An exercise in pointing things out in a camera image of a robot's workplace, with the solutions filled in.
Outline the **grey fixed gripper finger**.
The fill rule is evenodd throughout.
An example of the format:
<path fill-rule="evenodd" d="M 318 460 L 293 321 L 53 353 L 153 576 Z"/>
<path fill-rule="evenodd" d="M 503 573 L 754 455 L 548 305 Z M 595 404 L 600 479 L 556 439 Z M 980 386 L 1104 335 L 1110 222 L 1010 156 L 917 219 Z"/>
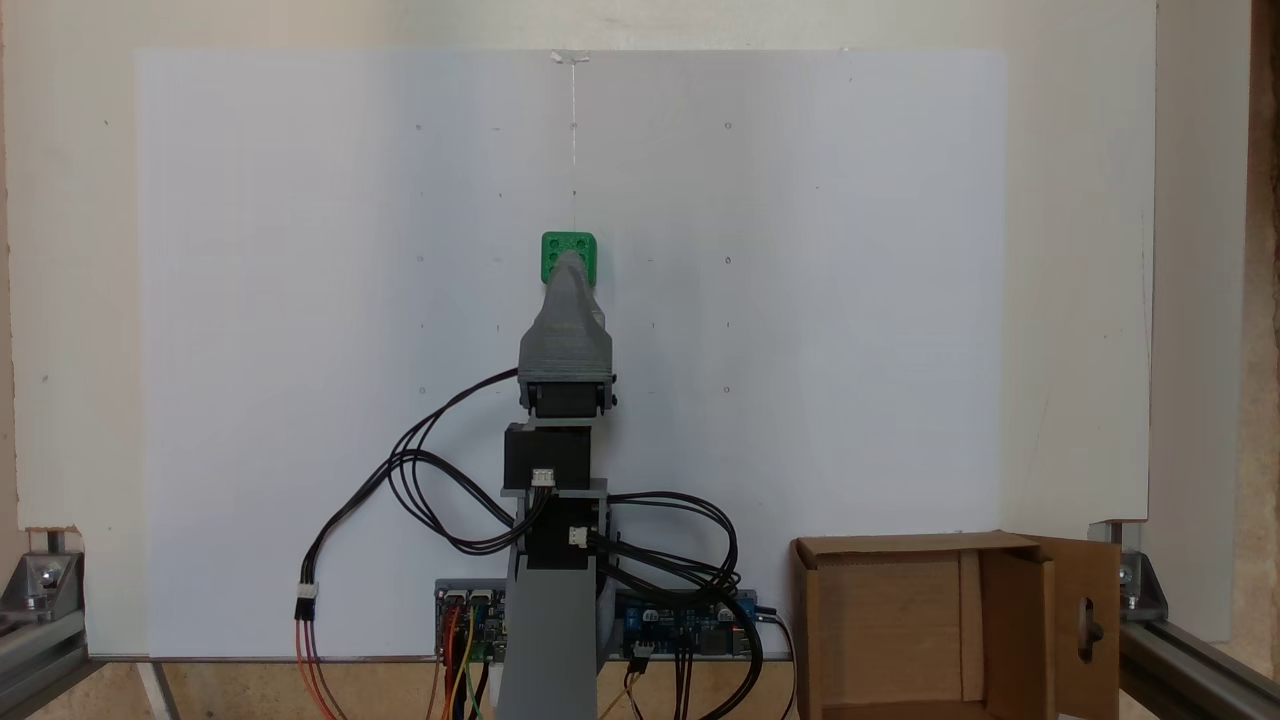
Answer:
<path fill-rule="evenodd" d="M 595 300 L 589 266 L 582 254 L 559 252 L 549 270 L 539 314 L 539 327 L 605 327 L 605 315 Z"/>

